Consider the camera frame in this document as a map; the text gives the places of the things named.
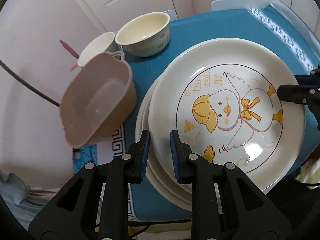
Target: yellow bow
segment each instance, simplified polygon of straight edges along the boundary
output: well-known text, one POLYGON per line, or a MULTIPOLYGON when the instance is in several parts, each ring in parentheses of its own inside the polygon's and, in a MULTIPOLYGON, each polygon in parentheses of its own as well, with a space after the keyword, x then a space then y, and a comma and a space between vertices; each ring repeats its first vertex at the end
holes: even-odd
POLYGON ((261 121, 261 116, 258 116, 256 113, 248 110, 250 108, 252 108, 255 104, 259 103, 260 102, 260 99, 259 97, 256 97, 251 104, 250 103, 250 100, 249 99, 241 99, 240 100, 241 102, 241 105, 243 106, 243 111, 241 112, 240 114, 240 118, 245 118, 245 119, 248 119, 248 120, 251 120, 252 116, 257 119, 259 122, 261 121))

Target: yellow cap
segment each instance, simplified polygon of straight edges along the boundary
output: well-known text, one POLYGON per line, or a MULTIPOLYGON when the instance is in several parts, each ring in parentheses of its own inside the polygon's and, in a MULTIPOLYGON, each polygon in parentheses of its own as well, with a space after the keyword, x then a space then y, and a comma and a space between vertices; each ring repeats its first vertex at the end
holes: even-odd
POLYGON ((192 114, 198 123, 206 125, 210 133, 214 131, 218 123, 218 116, 210 105, 210 95, 203 95, 195 100, 192 114))

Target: blue tablecloth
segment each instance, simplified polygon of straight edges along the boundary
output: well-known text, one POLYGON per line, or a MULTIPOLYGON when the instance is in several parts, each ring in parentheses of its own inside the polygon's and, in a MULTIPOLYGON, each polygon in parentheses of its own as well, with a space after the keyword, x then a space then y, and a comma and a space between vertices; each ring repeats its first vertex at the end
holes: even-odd
MULTIPOLYGON (((304 56, 316 68, 318 58, 296 29, 273 7, 261 10, 264 19, 276 22, 304 51, 304 56)), ((261 21, 252 16, 246 9, 224 10, 199 14, 170 22, 171 38, 168 46, 159 54, 138 58, 126 54, 125 60, 133 70, 133 79, 137 90, 137 105, 124 123, 125 144, 127 147, 135 142, 135 123, 140 104, 149 87, 165 68, 180 53, 200 42, 234 37, 254 41, 277 54, 294 74, 305 74, 305 66, 299 60, 299 53, 289 49, 288 44, 272 29, 267 28, 261 21)), ((291 171, 311 154, 320 141, 314 116, 306 108, 306 132, 299 157, 291 171)), ((181 209, 162 197, 150 184, 147 178, 141 185, 131 185, 134 211, 142 221, 169 221, 191 218, 191 212, 181 209)))

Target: white plate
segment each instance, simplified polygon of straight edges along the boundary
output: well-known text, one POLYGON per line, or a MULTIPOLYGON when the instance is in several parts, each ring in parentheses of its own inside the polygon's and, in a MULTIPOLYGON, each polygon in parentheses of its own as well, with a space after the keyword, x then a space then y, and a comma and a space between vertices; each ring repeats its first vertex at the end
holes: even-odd
MULTIPOLYGON (((136 142, 140 140, 140 136, 143 129, 148 129, 148 112, 149 104, 153 90, 158 82, 159 78, 152 84, 146 93, 136 121, 135 139, 136 142)), ((186 210, 192 210, 192 195, 183 190, 177 183, 175 183, 163 170, 158 159, 156 158, 152 145, 150 144, 150 150, 148 155, 148 164, 146 176, 149 179, 153 187, 166 199, 173 204, 184 208, 186 210)))
POLYGON ((209 40, 180 54, 161 77, 149 130, 172 179, 171 130, 209 161, 236 163, 264 193, 291 168, 303 140, 304 107, 278 99, 279 85, 297 81, 273 52, 247 40, 209 40))

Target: metal screw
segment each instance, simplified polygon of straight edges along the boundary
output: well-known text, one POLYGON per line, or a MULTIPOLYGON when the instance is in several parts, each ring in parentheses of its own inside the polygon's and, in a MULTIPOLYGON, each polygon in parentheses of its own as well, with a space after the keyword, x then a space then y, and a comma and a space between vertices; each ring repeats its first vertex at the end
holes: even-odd
POLYGON ((198 155, 192 153, 189 155, 189 159, 195 161, 196 159, 198 159, 198 155))
POLYGON ((86 163, 86 165, 84 166, 87 170, 91 170, 94 167, 93 163, 86 163))
POLYGON ((233 170, 236 166, 233 163, 227 163, 226 164, 227 169, 233 170))
POLYGON ((129 153, 123 154, 123 155, 122 155, 122 159, 124 159, 124 160, 130 160, 130 159, 131 159, 131 154, 129 154, 129 153))

